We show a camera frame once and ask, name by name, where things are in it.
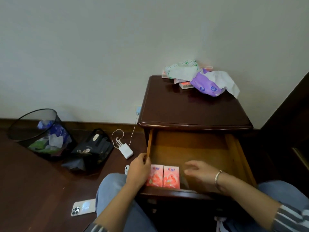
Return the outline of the black mesh waste bin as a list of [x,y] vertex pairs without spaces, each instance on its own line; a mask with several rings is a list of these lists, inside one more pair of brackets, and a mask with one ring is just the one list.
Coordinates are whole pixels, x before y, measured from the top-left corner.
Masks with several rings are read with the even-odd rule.
[[54,109],[38,109],[18,118],[8,128],[8,138],[27,149],[29,145],[41,138],[48,139],[47,130],[40,130],[37,128],[37,125],[41,120],[52,120],[62,125],[62,127],[64,127],[68,134],[71,136],[72,142],[63,144],[62,148],[48,146],[52,150],[50,154],[37,153],[31,150],[30,151],[37,156],[49,161],[63,160],[64,158],[68,157],[76,147],[77,142],[65,127],[64,123],[61,121],[60,117]]

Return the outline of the dark wooden furniture panel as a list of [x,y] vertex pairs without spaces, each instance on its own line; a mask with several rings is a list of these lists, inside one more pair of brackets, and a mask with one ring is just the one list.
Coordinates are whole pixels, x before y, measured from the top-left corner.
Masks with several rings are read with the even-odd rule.
[[283,180],[309,195],[309,72],[261,128],[261,137]]

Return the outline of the green wrapper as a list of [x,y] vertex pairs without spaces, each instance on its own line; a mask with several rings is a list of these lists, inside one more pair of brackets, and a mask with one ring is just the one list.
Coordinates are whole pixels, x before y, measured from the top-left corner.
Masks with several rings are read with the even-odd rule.
[[37,153],[50,154],[52,152],[52,150],[48,146],[49,146],[49,140],[41,138],[41,139],[35,141],[34,143],[32,143],[31,145],[29,145],[28,149],[33,151],[33,152],[37,152]]

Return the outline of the large white crumpled tissue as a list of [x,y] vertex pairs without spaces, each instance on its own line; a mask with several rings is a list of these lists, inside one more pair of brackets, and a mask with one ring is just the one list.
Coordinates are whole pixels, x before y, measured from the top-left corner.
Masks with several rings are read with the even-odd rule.
[[207,72],[205,76],[214,82],[220,89],[225,89],[236,99],[238,98],[240,90],[227,72],[216,70]]

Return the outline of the green and white tissue packet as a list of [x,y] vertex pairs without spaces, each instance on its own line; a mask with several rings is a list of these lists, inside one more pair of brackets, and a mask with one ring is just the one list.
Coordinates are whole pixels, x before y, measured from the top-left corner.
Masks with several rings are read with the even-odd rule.
[[164,68],[164,74],[170,79],[192,81],[200,67],[196,60],[186,60]]

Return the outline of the light wooden drawer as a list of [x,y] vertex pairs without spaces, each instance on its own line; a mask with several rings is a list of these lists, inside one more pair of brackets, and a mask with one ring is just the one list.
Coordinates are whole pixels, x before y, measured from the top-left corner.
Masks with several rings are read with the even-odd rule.
[[152,164],[176,166],[180,169],[180,189],[149,187],[140,191],[146,198],[184,198],[214,200],[221,195],[215,187],[205,190],[195,179],[185,176],[185,165],[190,160],[204,161],[219,170],[256,186],[256,180],[242,147],[232,134],[210,134],[152,130],[147,156]]

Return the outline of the small white crumpled tissue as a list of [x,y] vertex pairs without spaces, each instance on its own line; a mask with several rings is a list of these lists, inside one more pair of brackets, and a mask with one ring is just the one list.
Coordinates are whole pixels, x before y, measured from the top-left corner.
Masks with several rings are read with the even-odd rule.
[[56,134],[48,136],[48,143],[52,147],[62,148],[63,142],[64,142],[63,136],[56,136]]

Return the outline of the person's left hand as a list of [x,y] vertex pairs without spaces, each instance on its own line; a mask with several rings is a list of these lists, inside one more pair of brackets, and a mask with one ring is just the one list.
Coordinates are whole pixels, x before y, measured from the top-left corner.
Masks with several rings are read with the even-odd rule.
[[131,162],[126,178],[126,185],[131,189],[139,191],[145,184],[150,174],[151,160],[147,156],[146,164],[138,162],[138,156]]

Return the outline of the person's right forearm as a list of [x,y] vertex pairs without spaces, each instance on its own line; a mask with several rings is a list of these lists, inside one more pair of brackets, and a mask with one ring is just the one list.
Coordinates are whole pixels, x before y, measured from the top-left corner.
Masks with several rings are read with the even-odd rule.
[[227,173],[218,176],[217,185],[226,191],[261,227],[270,231],[281,203],[255,187]]

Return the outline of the dark wooden nightstand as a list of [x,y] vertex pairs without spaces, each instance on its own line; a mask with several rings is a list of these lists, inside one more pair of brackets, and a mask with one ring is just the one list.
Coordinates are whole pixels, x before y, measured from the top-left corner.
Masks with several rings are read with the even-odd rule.
[[[232,134],[236,137],[253,129],[240,102],[230,93],[224,92],[218,97],[211,97],[194,88],[183,90],[171,80],[158,75],[149,77],[138,125],[145,131],[147,146],[152,130]],[[199,213],[207,217],[219,216],[237,220],[250,218],[237,202],[221,193],[220,195],[214,200],[200,200],[146,198],[139,193],[138,198],[148,200],[149,208],[150,204],[156,204],[154,208],[158,213],[171,205],[177,208],[178,214],[184,214],[192,208],[191,215],[180,216],[180,223]]]

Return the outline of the black paper bag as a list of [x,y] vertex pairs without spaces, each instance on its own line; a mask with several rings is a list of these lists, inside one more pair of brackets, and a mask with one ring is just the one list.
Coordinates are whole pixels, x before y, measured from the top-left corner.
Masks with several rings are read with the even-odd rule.
[[94,129],[63,161],[61,167],[71,172],[91,172],[103,164],[113,151],[109,136],[101,129]]

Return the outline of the white smartphone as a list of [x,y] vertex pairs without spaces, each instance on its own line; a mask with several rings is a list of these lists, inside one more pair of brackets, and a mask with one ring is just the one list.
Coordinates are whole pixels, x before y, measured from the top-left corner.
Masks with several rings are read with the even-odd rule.
[[72,207],[71,216],[76,217],[79,215],[95,213],[95,201],[96,199],[87,199],[75,202]]

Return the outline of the person's right hand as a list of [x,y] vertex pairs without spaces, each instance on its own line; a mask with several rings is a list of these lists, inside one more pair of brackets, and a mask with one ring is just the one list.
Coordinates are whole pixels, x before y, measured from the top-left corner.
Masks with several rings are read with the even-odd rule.
[[199,160],[191,160],[185,163],[187,169],[196,169],[196,178],[202,183],[208,185],[216,185],[218,176],[222,173],[221,170]]

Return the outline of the blue jeans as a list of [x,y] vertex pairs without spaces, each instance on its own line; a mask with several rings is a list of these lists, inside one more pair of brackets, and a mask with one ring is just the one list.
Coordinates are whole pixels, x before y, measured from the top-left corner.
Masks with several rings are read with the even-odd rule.
[[[102,180],[95,201],[97,216],[124,186],[126,177],[124,174],[111,173]],[[272,232],[309,232],[309,198],[301,191],[280,180],[260,183],[257,188],[283,204],[273,221]],[[157,232],[157,230],[141,207],[133,201],[124,232]],[[267,232],[267,230],[255,221],[226,219],[217,222],[217,232]]]

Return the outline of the person's left forearm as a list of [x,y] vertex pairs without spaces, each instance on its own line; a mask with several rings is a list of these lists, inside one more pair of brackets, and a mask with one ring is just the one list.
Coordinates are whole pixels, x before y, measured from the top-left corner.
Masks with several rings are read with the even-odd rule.
[[94,223],[108,232],[123,232],[129,208],[143,185],[126,183]]

